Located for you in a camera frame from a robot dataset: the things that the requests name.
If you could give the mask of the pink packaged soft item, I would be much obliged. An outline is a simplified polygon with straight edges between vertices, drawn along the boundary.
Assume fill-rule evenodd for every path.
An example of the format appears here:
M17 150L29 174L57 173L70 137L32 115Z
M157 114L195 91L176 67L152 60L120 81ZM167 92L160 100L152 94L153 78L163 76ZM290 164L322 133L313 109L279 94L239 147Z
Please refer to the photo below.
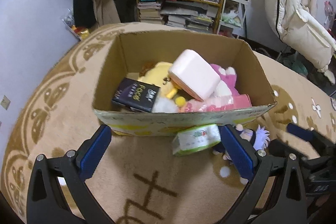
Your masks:
M250 98L246 94L238 96L211 97L205 101L189 100L180 108L181 113L221 112L251 108Z

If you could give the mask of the pink swiss roll plush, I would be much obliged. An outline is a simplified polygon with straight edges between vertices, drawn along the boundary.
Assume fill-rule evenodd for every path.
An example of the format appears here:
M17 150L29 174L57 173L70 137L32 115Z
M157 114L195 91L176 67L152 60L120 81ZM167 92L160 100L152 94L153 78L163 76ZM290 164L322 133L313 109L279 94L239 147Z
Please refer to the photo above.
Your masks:
M170 78L186 93L199 101L213 94L221 78L201 55L184 50L169 69Z

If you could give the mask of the black tissue pack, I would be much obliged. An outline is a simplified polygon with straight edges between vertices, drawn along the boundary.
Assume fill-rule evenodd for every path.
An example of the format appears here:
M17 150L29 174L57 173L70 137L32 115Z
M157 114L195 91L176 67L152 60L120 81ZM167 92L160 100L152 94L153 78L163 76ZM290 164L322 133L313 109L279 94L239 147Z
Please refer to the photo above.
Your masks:
M131 111L151 113L159 92L158 86L125 77L111 101Z

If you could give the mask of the white fluffy pompom plush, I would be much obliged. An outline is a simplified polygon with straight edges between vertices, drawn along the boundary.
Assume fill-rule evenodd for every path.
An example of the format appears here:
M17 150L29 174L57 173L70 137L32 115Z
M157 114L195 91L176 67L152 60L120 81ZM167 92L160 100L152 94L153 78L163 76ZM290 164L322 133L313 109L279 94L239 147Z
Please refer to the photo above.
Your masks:
M152 113L178 113L180 108L186 104L184 97L177 97L172 100L166 97L156 99L152 108Z

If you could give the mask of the yellow dog plush toy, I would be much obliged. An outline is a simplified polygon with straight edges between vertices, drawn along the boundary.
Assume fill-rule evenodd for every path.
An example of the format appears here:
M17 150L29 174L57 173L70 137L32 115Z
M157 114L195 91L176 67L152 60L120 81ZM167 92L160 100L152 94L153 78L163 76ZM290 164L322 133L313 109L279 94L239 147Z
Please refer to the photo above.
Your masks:
M175 101L177 98L186 99L182 89L169 76L169 69L173 64L168 62L147 62L139 73L138 81L155 85L160 88L161 97Z

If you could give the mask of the pink white plush toy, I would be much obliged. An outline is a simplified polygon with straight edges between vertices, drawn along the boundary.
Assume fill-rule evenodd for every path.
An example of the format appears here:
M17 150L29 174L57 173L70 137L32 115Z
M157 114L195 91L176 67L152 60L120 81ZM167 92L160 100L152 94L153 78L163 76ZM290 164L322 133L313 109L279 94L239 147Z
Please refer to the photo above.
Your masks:
M223 96L239 96L239 92L236 90L235 85L237 81L237 74L233 67L224 69L223 67L211 64L211 67L220 76L220 83L214 90L213 95L215 97Z

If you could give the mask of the purple haired doll plush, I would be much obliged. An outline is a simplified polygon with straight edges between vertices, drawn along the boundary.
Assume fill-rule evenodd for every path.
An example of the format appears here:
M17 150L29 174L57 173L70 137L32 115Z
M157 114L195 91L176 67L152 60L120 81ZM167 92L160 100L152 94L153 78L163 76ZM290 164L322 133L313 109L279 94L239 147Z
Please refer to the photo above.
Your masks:
M257 129L253 130L250 128L244 128L242 124L237 124L235 126L235 129L238 131L242 139L245 139L252 144L253 148L256 151L265 150L266 148L268 148L270 138L269 131L266 130L265 127L260 127L260 125L258 125ZM222 143L213 146L213 154L221 154L223 160L231 161L231 158Z

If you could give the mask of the beige patterned plush rug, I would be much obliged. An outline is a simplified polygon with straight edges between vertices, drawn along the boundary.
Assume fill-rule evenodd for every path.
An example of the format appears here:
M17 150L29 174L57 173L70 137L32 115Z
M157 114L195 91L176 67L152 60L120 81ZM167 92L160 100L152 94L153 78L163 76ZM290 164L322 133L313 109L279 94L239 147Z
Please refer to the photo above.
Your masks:
M112 105L120 81L146 63L172 63L186 49L207 62L233 67L236 88L252 109L232 113L145 114ZM94 197L117 223L215 223L245 182L209 149L189 156L171 152L174 134L199 124L245 122L314 158L312 146L285 131L289 122L335 139L330 97L306 78L251 50L244 41L146 24L99 28L48 73L21 112L2 166L1 191L23 221L33 162L63 156L90 138L101 122L113 139L93 177Z

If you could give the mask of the cream hanging coat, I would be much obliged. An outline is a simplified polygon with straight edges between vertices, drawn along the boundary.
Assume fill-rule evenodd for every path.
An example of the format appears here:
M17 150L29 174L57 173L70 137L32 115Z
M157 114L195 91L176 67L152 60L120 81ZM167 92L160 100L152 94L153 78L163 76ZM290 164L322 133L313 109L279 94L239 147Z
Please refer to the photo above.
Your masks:
M329 64L335 39L316 19L317 0L265 0L266 18L278 38L335 84Z

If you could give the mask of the green tissue pack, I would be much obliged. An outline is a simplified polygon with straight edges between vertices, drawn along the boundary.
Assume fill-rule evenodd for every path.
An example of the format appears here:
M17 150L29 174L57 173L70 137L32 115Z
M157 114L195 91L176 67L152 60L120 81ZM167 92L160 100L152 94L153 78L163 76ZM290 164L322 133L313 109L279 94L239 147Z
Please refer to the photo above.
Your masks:
M196 126L180 131L172 142L174 156L190 155L211 148L221 142L216 124Z

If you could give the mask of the white small rack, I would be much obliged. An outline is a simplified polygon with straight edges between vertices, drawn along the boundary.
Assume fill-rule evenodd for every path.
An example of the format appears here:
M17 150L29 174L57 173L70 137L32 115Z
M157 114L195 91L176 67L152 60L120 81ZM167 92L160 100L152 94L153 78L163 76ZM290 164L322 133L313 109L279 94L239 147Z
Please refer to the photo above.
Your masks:
M217 34L220 34L221 28L242 29L244 35L247 34L246 14L250 0L224 0L220 12Z

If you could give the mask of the cardboard storage box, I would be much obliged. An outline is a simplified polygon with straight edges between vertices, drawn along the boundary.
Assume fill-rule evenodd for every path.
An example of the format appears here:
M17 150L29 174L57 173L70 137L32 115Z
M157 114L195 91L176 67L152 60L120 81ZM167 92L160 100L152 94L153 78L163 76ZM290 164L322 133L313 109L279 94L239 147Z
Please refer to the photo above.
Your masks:
M275 104L246 42L153 25L112 38L92 108L118 134L171 136L189 127L247 123Z

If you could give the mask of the stack of books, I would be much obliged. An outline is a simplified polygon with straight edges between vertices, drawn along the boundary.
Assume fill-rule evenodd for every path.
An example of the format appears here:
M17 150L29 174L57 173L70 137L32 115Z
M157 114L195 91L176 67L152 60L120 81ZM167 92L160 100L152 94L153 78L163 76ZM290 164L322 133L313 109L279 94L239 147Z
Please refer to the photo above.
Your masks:
M164 24L161 7L161 1L139 2L137 4L139 21L143 23Z

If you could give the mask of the white wall socket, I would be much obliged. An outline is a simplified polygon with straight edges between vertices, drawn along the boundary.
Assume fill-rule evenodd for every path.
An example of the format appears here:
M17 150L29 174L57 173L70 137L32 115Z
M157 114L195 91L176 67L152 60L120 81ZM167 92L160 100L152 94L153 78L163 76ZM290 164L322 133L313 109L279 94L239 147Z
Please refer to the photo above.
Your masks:
M9 98L7 98L7 96L3 96L2 100L1 100L1 106L7 110L10 106L11 100L9 100Z

